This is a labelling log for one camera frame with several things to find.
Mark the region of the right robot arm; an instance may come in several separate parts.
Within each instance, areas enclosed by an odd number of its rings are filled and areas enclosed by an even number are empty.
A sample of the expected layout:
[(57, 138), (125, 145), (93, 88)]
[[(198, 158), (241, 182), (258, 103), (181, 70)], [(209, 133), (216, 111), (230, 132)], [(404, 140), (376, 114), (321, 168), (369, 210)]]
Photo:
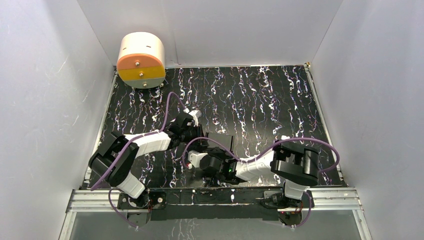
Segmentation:
[(279, 143), (247, 160), (236, 160), (220, 147), (207, 147), (201, 153), (191, 151), (188, 159), (208, 177), (231, 185), (248, 182), (268, 172), (285, 180), (282, 192), (265, 196), (260, 204), (268, 209), (295, 208), (304, 191), (319, 183), (319, 152), (295, 142)]

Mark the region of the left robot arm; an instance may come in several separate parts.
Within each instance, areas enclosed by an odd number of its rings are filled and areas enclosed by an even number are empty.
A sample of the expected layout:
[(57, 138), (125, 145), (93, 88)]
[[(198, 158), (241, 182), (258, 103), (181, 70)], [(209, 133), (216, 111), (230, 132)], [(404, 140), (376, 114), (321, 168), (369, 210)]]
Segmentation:
[(202, 136), (199, 110), (179, 113), (163, 130), (123, 135), (112, 132), (91, 156), (88, 166), (109, 186), (121, 190), (137, 208), (145, 208), (150, 190), (131, 173), (136, 158), (164, 152)]

